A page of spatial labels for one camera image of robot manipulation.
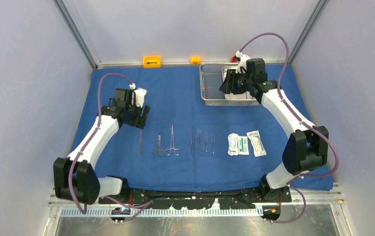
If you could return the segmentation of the wire mesh steel tray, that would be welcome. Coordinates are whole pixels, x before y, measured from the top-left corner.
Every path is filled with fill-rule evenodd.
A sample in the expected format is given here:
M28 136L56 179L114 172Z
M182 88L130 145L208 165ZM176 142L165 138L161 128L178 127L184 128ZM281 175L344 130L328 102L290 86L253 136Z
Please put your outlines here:
M201 99L206 106L259 106L255 100L227 100L219 91L222 85L222 67L235 66L237 63L206 63L199 66Z

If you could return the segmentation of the steel scalpel handle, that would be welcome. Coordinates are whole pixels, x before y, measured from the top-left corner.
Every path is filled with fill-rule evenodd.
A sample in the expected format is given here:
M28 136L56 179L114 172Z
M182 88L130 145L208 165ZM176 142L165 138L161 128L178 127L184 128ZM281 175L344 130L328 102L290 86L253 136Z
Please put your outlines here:
M143 154L143 131L142 130L140 130L140 150L139 150L139 152L140 152L140 155Z

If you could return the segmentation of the steel hemostat ring handles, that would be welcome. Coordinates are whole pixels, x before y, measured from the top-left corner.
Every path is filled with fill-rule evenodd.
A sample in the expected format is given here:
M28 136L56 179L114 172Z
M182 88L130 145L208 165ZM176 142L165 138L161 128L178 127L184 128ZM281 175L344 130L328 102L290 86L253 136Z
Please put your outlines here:
M170 156L170 155L175 155L178 156L180 154L180 150L175 147L174 143L174 127L173 125L171 126L171 141L170 141L170 147L165 150L165 155Z

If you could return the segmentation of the thin steel tweezers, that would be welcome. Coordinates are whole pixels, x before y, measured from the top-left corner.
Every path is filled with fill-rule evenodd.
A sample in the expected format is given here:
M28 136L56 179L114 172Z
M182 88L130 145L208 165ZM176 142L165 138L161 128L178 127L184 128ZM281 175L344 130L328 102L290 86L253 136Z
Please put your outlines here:
M205 152L208 152L208 132L205 132L204 138L205 138Z

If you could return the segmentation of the blue surgical wrap cloth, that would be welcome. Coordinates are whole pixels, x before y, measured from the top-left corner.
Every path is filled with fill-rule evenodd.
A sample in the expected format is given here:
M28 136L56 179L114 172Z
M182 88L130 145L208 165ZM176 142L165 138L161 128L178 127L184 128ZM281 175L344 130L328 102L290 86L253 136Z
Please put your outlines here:
M293 102L299 89L295 80L279 79L286 97L299 111L302 100ZM93 126L100 108L109 105L116 89L147 90L145 105L150 112L143 131L143 154L140 155L140 130L123 125L110 139L96 165L97 177L122 177L132 188L158 191L213 192L259 186L261 178L282 162L288 136L274 116L259 106L205 106L201 99L200 69L198 66L164 67L156 69L118 68L94 70L87 100L74 140L80 144ZM170 147L171 126L174 127L178 156L156 156L158 131L161 131L161 149ZM201 151L197 149L197 129L201 130ZM195 139L195 153L191 153L190 130ZM228 155L228 135L260 132L267 155L254 157L248 139L249 155ZM204 134L208 132L208 152L205 152ZM212 153L211 135L215 136ZM313 179L315 186L330 190L330 174L318 175L326 165L295 178Z

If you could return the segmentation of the blunt steel tweezers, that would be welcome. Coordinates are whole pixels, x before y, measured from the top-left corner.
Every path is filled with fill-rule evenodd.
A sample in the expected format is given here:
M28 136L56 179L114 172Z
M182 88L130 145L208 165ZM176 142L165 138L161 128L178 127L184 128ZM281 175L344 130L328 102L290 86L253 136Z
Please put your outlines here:
M197 129L197 149L198 149L198 153L200 153L201 151L201 130L200 129Z

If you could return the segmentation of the steel forceps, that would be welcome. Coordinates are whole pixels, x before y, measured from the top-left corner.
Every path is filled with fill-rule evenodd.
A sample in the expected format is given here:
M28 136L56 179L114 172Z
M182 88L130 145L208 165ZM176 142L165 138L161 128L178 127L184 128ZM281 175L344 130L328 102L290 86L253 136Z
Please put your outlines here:
M190 145L191 145L191 153L194 154L195 153L195 139L194 139L192 130L190 130Z

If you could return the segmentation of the pointed steel tweezers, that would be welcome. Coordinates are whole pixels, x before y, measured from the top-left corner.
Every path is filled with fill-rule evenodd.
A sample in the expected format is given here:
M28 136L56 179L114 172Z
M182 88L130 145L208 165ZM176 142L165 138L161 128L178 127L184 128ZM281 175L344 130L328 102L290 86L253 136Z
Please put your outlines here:
M211 146L212 146L212 153L215 153L215 136L211 135Z

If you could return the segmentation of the green white sterile packet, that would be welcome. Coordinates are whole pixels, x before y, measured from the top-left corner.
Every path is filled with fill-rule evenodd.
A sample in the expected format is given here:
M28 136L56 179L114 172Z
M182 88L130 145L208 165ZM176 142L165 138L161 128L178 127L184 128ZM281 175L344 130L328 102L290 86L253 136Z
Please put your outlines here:
M237 146L239 155L249 155L248 138L246 136L238 136Z

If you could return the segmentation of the white gauze roll packet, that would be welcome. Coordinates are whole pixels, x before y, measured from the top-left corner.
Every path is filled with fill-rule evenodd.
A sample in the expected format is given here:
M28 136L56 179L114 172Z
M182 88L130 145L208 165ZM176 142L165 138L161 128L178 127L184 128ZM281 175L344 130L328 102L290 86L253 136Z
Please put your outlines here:
M230 156L239 155L238 142L237 142L238 137L239 135L236 133L231 133L228 135L228 143L229 143L228 155Z

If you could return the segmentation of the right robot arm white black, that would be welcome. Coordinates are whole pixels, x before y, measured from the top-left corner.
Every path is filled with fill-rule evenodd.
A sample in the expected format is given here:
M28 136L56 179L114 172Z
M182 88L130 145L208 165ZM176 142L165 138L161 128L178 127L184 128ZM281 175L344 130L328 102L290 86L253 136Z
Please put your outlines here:
M316 170L327 162L329 132L305 119L286 97L279 80L269 80L261 58L242 59L237 68L228 68L219 90L224 94L248 92L266 108L288 136L281 164L264 175L260 197L271 202L295 178Z

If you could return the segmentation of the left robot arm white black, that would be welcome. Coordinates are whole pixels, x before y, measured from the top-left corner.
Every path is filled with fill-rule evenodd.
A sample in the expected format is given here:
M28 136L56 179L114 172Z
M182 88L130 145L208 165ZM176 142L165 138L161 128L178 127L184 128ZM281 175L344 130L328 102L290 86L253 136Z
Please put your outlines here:
M150 106L145 105L144 88L118 88L109 105L102 106L95 122L80 144L67 157L53 164L54 190L59 199L91 205L100 197L111 196L125 203L130 196L122 177L97 177L95 165L110 139L125 124L144 129Z

